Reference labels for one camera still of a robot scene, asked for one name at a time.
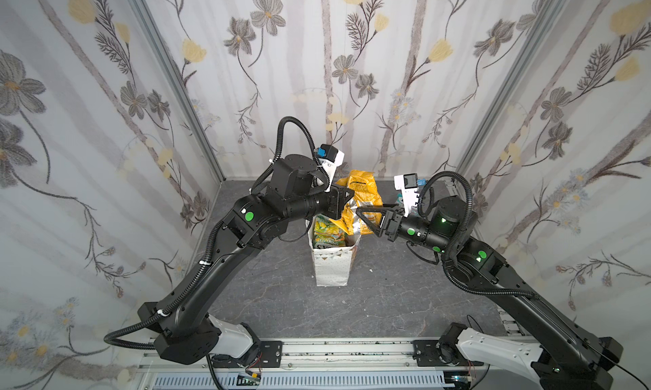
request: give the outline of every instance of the black bracket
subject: black bracket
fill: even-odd
[[[264,340],[260,344],[260,361],[256,361],[251,366],[251,370],[255,370],[258,366],[267,367],[280,367],[282,359],[282,341],[281,340]],[[240,369],[240,364],[237,360],[228,358],[227,360],[219,359],[219,355],[212,358],[212,365],[216,369]]]
[[[413,358],[416,359],[418,367],[442,367],[449,366],[439,359],[441,352],[439,351],[437,339],[433,340],[414,340],[413,345]],[[468,360],[460,361],[456,366],[469,366]],[[474,366],[483,366],[483,362],[473,362]]]

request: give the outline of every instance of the metal mounting plate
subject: metal mounting plate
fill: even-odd
[[[439,359],[439,351],[436,348],[437,339],[432,340],[414,340],[413,358],[419,367],[442,367],[448,366],[447,363]],[[483,366],[483,362],[473,362],[473,366]],[[460,362],[457,366],[469,366],[468,361]]]

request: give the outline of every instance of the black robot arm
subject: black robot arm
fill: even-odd
[[[611,337],[597,337],[575,324],[533,290],[495,249],[471,237],[477,215],[471,212],[468,217],[467,208],[468,201],[455,196],[438,200],[428,210],[419,208],[422,215],[405,216],[397,207],[357,208],[356,212],[377,236],[386,234],[390,241],[400,237],[432,251],[432,263],[438,263],[441,253],[443,270],[452,284],[488,297],[530,332],[544,349],[538,361],[531,363],[544,389],[610,389],[613,378],[608,370],[619,362],[623,347]],[[369,212],[382,213],[380,225],[369,221],[365,215]],[[445,253],[455,234],[459,249]],[[456,343],[466,328],[454,323],[441,337],[440,356],[446,362],[463,359]]]

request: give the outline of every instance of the snack bag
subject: snack bag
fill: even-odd
[[[368,171],[350,171],[348,178],[337,181],[337,185],[346,186],[355,191],[355,196],[344,207],[341,219],[332,220],[332,223],[340,227],[346,234],[371,234],[373,233],[355,213],[358,207],[381,207],[382,197],[379,196],[378,186],[375,183],[373,173]],[[368,213],[366,216],[376,225],[379,225],[380,214]]]
[[[344,231],[330,221],[330,218],[317,215],[314,217],[314,248],[343,248],[346,246]]]

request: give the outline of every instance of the cable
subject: cable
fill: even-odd
[[[190,284],[187,285],[187,287],[183,290],[183,292],[178,297],[176,297],[174,301],[172,301],[169,305],[167,305],[163,309],[158,310],[157,313],[151,315],[146,320],[131,326],[127,326],[122,329],[118,329],[117,331],[108,333],[104,337],[104,342],[106,342],[109,345],[120,346],[121,348],[154,350],[155,347],[153,346],[153,344],[132,342],[130,340],[118,339],[118,337],[122,337],[129,333],[133,333],[141,329],[148,328],[151,325],[154,325],[155,323],[160,321],[161,319],[165,318],[166,316],[169,316],[176,308],[178,308],[178,306],[190,294],[192,294],[197,289],[197,285],[199,284],[199,281],[203,279],[203,277],[207,274],[208,270],[210,269],[209,264],[212,264],[212,251],[215,248],[217,233],[219,232],[223,223],[224,220],[223,219],[220,220],[219,222],[217,222],[215,227],[213,227],[212,230],[210,231],[210,234],[208,235],[208,242],[206,243],[206,252],[204,253],[204,256],[202,258],[202,260],[206,264],[201,264],[199,271],[197,271],[197,274],[195,274],[195,276],[190,281]]]
[[[267,167],[266,170],[256,179],[256,181],[253,183],[253,186],[251,187],[251,193],[257,193],[258,191],[256,188],[264,181],[267,179],[269,175],[272,174],[273,172],[273,164],[281,158],[282,154],[282,138],[284,137],[284,126],[288,123],[294,123],[295,125],[298,126],[299,129],[305,134],[305,138],[307,139],[307,144],[310,146],[310,152],[312,153],[312,158],[314,162],[316,163],[316,166],[319,168],[319,171],[325,176],[325,180],[327,182],[324,182],[323,184],[326,185],[326,188],[328,185],[330,185],[330,177],[328,176],[328,173],[326,173],[326,170],[323,168],[321,165],[321,162],[319,161],[319,157],[316,155],[316,147],[314,147],[314,141],[312,140],[312,135],[310,132],[307,130],[307,127],[298,120],[296,117],[291,117],[291,116],[285,116],[281,118],[281,121],[278,122],[278,130],[276,133],[276,150],[273,153],[273,158],[272,158],[272,163]]]
[[[473,324],[470,323],[470,318],[472,318],[473,321],[475,321],[475,323],[476,323],[476,325],[477,325],[477,328],[479,328],[479,331],[480,331],[481,333],[484,333],[484,329],[482,329],[482,326],[479,325],[479,322],[477,322],[477,320],[475,319],[475,317],[472,316],[472,315],[466,315],[466,319],[468,320],[468,326],[469,326],[470,328],[473,327]],[[470,387],[469,390],[473,390],[475,387],[477,387],[477,385],[478,385],[478,384],[479,384],[479,383],[480,383],[480,382],[481,382],[481,381],[486,377],[486,375],[488,374],[488,370],[490,370],[490,365],[488,365],[488,366],[486,367],[486,371],[484,372],[484,376],[482,376],[482,378],[480,378],[479,380],[477,380],[477,381],[472,385],[472,387]]]
[[[280,239],[280,240],[282,240],[282,241],[286,241],[287,243],[293,243],[293,242],[297,241],[298,239],[300,239],[300,238],[302,238],[303,236],[305,236],[305,235],[307,234],[307,232],[310,231],[310,228],[312,227],[312,222],[313,222],[313,220],[314,220],[314,218],[311,217],[311,218],[310,218],[310,223],[308,223],[308,224],[307,224],[307,227],[305,228],[305,232],[303,232],[303,234],[302,234],[301,236],[298,236],[296,239],[285,240],[285,239],[282,238],[282,236],[278,236],[278,239]]]
[[[409,249],[409,251],[411,251],[411,253],[412,253],[414,256],[418,257],[418,258],[421,259],[422,261],[424,261],[424,262],[426,262],[426,263],[429,263],[429,264],[434,264],[434,265],[439,264],[439,258],[438,258],[438,255],[436,254],[436,252],[434,253],[434,255],[436,256],[436,261],[435,261],[435,260],[428,260],[427,258],[420,256],[418,253],[416,253],[416,252],[415,252],[415,251],[410,247],[410,246],[416,246],[414,243],[411,243],[411,241],[408,241],[408,240],[407,240],[407,241],[405,241],[405,244],[407,245],[407,248]]]
[[[210,359],[210,354],[206,355],[206,364],[208,365],[208,369],[210,370],[210,376],[212,377],[212,382],[215,384],[215,387],[218,390],[224,390],[224,387],[219,384],[219,380],[217,379],[217,374],[215,373],[215,368],[212,365],[212,359]]]

